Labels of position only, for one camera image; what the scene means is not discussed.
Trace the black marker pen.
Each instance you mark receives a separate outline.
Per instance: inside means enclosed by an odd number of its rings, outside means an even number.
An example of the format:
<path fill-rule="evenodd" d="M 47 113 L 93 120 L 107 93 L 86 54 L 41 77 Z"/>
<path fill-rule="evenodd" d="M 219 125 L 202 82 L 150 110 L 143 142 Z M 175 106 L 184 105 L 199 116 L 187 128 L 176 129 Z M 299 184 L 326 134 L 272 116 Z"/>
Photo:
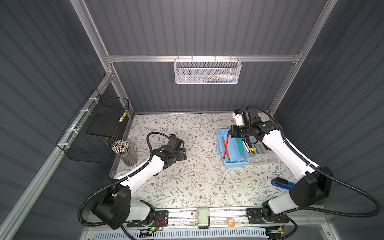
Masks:
<path fill-rule="evenodd" d="M 249 149 L 249 147 L 247 146 L 246 142 L 244 142 L 244 141 L 243 141 L 243 144 L 244 144 L 244 146 L 245 146 L 245 148 L 246 148 L 247 152 L 248 152 L 248 153 L 250 153 L 250 152 L 251 152 L 251 150 L 250 150 L 250 149 Z"/>

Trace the blue plastic tool box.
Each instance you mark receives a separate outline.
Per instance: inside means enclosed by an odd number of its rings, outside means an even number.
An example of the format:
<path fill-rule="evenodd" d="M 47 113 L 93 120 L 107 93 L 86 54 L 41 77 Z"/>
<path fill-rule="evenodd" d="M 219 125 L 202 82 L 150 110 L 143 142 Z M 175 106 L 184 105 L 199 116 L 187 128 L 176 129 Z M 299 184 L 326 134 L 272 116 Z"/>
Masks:
<path fill-rule="evenodd" d="M 241 157 L 236 139 L 233 139 L 231 136 L 229 136 L 229 143 L 227 146 L 228 152 L 226 153 L 226 158 L 224 159 L 224 150 L 227 144 L 228 131 L 229 129 L 219 129 L 217 131 L 217 134 L 218 134 L 217 153 L 220 155 L 220 159 L 222 160 L 223 166 L 225 168 L 242 168 L 247 164 L 249 164 L 250 162 L 247 159 L 247 151 L 246 149 L 244 149 L 244 156 Z"/>

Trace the teal utility knife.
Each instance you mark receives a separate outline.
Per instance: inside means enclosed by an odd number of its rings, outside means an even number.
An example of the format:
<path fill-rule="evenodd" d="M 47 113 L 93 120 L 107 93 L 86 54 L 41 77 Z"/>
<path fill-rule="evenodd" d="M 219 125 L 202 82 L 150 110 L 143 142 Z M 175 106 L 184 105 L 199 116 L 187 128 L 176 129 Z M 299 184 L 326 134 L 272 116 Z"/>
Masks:
<path fill-rule="evenodd" d="M 243 157 L 244 156 L 244 144 L 243 144 L 243 140 L 240 139 L 240 138 L 237 138 L 236 139 L 236 142 L 237 142 L 237 146 L 238 146 L 238 149 L 239 149 L 239 153 L 240 153 L 240 156 Z"/>

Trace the yellow black utility knife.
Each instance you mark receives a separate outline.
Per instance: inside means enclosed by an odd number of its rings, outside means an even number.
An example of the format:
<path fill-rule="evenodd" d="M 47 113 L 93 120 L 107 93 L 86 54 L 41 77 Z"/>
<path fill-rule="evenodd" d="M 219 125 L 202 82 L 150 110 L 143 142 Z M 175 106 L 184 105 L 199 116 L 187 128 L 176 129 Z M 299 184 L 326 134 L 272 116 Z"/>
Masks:
<path fill-rule="evenodd" d="M 247 140 L 247 144 L 248 144 L 248 146 L 249 146 L 249 148 L 250 148 L 250 151 L 251 151 L 253 154 L 256 154 L 256 153 L 257 153 L 257 150 L 255 149 L 255 147 L 254 147 L 254 145 L 252 144 L 252 142 L 251 142 L 250 139 Z"/>

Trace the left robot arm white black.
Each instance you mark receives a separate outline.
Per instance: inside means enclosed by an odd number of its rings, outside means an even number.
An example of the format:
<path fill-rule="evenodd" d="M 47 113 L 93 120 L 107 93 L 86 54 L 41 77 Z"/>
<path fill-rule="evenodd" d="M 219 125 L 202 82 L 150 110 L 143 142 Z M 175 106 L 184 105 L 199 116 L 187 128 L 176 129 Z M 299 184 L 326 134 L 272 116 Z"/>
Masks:
<path fill-rule="evenodd" d="M 166 137 L 168 142 L 153 149 L 150 143 L 152 135 Z M 151 177 L 158 175 L 176 162 L 187 159 L 185 142 L 171 134 L 169 136 L 152 132 L 147 135 L 147 144 L 150 155 L 138 167 L 116 179 L 108 178 L 107 185 L 94 194 L 95 203 L 91 212 L 100 219 L 95 225 L 107 225 L 116 230 L 126 222 L 150 225 L 155 218 L 155 207 L 147 201 L 135 201 L 133 194 Z"/>

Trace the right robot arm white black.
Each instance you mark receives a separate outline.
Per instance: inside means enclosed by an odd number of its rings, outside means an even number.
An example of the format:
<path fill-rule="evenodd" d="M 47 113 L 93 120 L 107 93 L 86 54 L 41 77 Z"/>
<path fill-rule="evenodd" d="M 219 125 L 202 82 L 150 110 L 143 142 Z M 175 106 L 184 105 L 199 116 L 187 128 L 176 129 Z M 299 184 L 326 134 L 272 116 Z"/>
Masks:
<path fill-rule="evenodd" d="M 291 170 L 297 182 L 288 192 L 263 203 L 262 218 L 271 223 L 278 215 L 290 210 L 305 209 L 329 196 L 332 171 L 324 167 L 324 174 L 316 172 L 318 164 L 303 155 L 284 137 L 282 127 L 274 118 L 262 121 L 260 109 L 247 107 L 233 112 L 236 121 L 229 130 L 235 139 L 254 137 L 280 158 Z"/>

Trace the cup of pencils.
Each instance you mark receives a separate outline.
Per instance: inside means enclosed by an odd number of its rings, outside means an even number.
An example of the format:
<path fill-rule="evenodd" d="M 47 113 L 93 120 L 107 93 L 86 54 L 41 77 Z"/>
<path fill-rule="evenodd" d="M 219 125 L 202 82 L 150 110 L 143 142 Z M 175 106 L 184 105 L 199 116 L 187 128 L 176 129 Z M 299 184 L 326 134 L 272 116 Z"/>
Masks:
<path fill-rule="evenodd" d="M 112 150 L 118 158 L 127 166 L 137 164 L 138 158 L 128 141 L 118 140 L 113 143 Z"/>

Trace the blue stapler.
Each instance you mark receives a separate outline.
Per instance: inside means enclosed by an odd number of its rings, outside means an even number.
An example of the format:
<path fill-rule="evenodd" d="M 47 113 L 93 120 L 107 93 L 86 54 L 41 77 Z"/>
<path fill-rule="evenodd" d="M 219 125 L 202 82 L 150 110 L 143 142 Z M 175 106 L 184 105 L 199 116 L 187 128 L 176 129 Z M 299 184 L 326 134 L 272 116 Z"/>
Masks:
<path fill-rule="evenodd" d="M 277 188 L 289 191 L 295 184 L 283 178 L 277 177 L 271 180 L 271 184 Z"/>

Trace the yellow highlighter in basket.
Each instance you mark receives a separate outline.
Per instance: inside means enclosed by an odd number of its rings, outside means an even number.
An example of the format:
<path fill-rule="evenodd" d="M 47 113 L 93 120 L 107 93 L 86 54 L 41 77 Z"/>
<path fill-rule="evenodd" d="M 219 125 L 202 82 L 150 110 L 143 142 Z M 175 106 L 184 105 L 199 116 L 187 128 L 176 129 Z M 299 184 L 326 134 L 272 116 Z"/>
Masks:
<path fill-rule="evenodd" d="M 119 122 L 123 122 L 123 120 L 125 119 L 125 117 L 127 116 L 127 114 L 128 114 L 128 111 L 125 111 L 125 112 L 122 114 L 122 116 L 120 117 Z"/>

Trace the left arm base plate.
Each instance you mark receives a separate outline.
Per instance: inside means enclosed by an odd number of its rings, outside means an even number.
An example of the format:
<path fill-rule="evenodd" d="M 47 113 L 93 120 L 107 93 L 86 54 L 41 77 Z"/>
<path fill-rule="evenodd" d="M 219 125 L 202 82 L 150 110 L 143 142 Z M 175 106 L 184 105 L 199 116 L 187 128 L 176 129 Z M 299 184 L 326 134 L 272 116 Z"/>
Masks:
<path fill-rule="evenodd" d="M 166 227 L 169 220 L 169 211 L 155 210 L 150 212 L 149 216 L 143 221 L 128 221 L 128 228 L 143 228 L 143 227 Z"/>

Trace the white mesh wall basket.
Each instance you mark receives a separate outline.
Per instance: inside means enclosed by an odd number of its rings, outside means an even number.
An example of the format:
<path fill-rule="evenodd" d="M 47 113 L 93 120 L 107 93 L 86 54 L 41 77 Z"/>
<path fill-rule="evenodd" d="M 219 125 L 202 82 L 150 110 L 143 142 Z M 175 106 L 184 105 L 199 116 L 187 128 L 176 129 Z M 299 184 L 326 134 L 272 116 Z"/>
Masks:
<path fill-rule="evenodd" d="M 175 82 L 179 85 L 234 85 L 242 69 L 240 59 L 175 59 Z"/>

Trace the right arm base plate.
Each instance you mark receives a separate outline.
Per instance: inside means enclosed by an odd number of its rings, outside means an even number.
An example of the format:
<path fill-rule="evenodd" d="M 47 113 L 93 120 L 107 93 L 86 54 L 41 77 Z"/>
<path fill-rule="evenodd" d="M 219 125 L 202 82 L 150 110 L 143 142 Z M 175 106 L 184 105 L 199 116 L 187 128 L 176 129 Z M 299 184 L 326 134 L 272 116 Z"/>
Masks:
<path fill-rule="evenodd" d="M 250 224 L 286 224 L 287 217 L 274 214 L 264 208 L 247 208 L 246 215 Z"/>

